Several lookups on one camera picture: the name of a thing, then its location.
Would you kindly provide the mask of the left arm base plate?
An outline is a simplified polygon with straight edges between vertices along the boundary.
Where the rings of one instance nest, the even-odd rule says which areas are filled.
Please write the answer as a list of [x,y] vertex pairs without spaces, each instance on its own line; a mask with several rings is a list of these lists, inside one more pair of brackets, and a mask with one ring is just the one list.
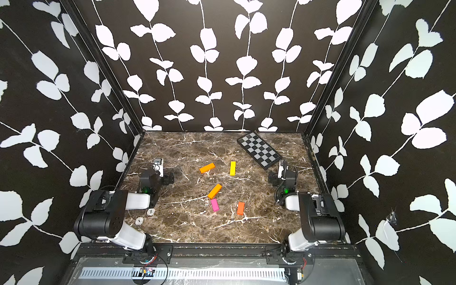
[[165,243],[154,243],[148,249],[139,251],[127,251],[123,257],[123,264],[133,264],[135,266],[145,265],[154,256],[166,264],[170,264],[173,253],[173,246]]

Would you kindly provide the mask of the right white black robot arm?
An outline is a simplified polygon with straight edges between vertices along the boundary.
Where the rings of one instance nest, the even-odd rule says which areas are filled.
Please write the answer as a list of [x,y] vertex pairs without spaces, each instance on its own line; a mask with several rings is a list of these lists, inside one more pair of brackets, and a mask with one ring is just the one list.
[[268,174],[276,204],[300,214],[300,228],[284,241],[285,251],[304,252],[320,244],[341,242],[346,230],[332,196],[298,191],[297,180],[297,171],[282,167]]

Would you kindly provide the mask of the red-orange small block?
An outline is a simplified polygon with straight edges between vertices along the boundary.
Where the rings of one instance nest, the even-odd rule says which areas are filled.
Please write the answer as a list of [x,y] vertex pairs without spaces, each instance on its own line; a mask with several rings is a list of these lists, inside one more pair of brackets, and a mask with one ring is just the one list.
[[245,203],[244,202],[238,202],[237,205],[237,215],[243,216],[245,211]]

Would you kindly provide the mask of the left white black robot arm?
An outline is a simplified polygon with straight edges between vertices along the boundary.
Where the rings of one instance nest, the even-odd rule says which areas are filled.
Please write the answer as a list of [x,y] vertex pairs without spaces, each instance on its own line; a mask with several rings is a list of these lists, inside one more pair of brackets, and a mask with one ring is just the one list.
[[153,244],[148,234],[128,225],[125,212],[128,210],[148,210],[158,202],[163,186],[173,184],[174,173],[164,173],[149,169],[140,175],[138,192],[115,189],[93,192],[74,223],[77,236],[92,240],[115,243],[127,250],[153,252]]

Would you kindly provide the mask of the yellow block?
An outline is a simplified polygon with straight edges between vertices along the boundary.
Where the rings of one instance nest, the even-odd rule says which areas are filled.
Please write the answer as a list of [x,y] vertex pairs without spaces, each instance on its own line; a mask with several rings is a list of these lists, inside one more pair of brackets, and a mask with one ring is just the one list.
[[236,162],[231,161],[230,163],[230,176],[235,176],[236,175]]

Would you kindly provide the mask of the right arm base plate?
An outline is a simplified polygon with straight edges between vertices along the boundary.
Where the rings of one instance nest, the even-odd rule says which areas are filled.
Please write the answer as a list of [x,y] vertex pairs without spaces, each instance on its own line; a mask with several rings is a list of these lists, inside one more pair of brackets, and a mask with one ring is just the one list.
[[306,267],[315,264],[314,256],[308,252],[293,252],[284,245],[266,246],[262,252],[268,265],[281,267]]

